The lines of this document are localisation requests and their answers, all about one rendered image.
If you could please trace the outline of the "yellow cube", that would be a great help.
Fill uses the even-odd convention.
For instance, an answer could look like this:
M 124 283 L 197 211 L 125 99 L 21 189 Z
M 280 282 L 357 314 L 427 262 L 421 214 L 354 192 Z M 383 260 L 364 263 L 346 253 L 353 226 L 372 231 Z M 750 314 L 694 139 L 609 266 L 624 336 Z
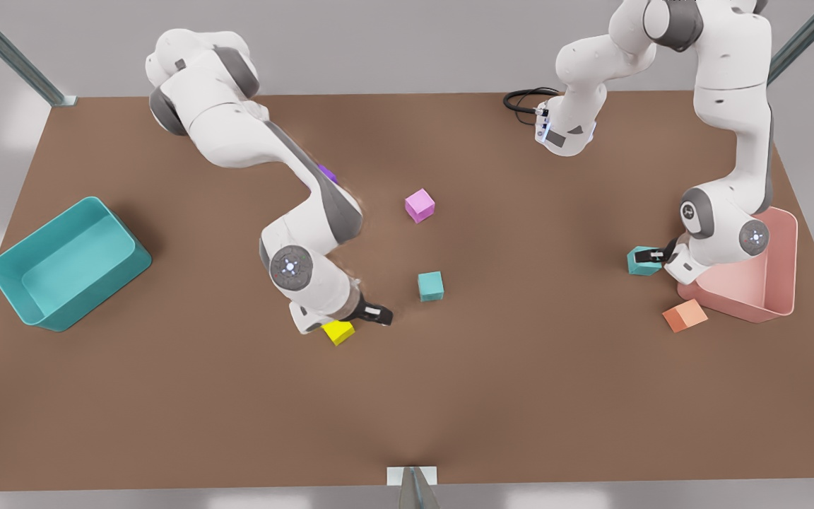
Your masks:
M 351 322 L 346 321 L 327 322 L 321 326 L 321 329 L 336 346 L 342 344 L 355 333 L 355 327 Z

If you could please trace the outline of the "orange cube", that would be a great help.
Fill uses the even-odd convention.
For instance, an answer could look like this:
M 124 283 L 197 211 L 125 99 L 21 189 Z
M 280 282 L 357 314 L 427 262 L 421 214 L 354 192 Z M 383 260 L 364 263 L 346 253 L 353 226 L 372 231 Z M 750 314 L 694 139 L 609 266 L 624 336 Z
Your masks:
M 687 328 L 708 320 L 705 311 L 695 299 L 687 300 L 687 302 L 666 310 L 662 316 L 675 333 L 685 331 Z

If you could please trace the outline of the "pink cube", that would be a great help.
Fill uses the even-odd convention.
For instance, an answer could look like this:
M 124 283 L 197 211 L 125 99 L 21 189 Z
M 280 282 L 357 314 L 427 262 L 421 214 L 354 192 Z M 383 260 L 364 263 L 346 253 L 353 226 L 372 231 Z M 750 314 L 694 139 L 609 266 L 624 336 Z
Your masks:
M 404 200 L 405 210 L 414 223 L 421 223 L 435 212 L 436 203 L 425 188 L 411 194 Z

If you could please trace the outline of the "pink plastic bin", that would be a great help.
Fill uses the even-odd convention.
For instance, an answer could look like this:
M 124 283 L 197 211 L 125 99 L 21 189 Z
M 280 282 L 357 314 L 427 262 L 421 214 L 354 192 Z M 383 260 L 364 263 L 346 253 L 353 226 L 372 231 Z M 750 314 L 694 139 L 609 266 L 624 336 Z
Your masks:
M 771 232 L 766 250 L 749 260 L 715 265 L 676 292 L 704 308 L 760 323 L 794 311 L 798 221 L 788 211 L 769 207 L 757 216 Z

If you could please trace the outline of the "teal plastic bin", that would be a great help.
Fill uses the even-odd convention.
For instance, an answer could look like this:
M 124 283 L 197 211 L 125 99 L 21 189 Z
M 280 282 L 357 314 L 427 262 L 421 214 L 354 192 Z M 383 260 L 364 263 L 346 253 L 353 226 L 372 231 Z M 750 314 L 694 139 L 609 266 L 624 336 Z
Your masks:
M 152 260 L 116 213 L 85 197 L 0 254 L 0 289 L 23 323 L 63 332 Z

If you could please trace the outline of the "silver frame post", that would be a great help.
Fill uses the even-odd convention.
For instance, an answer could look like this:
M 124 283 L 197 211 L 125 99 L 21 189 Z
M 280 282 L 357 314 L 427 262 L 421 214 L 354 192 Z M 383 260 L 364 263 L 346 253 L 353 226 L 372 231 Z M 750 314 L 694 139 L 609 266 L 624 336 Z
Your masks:
M 397 484 L 399 509 L 440 509 L 432 490 L 438 484 L 438 467 L 387 467 L 387 486 Z
M 768 85 L 787 70 L 814 43 L 814 13 L 781 49 L 773 55 L 767 78 Z
M 63 94 L 1 31 L 0 59 L 51 107 L 72 107 L 75 95 Z

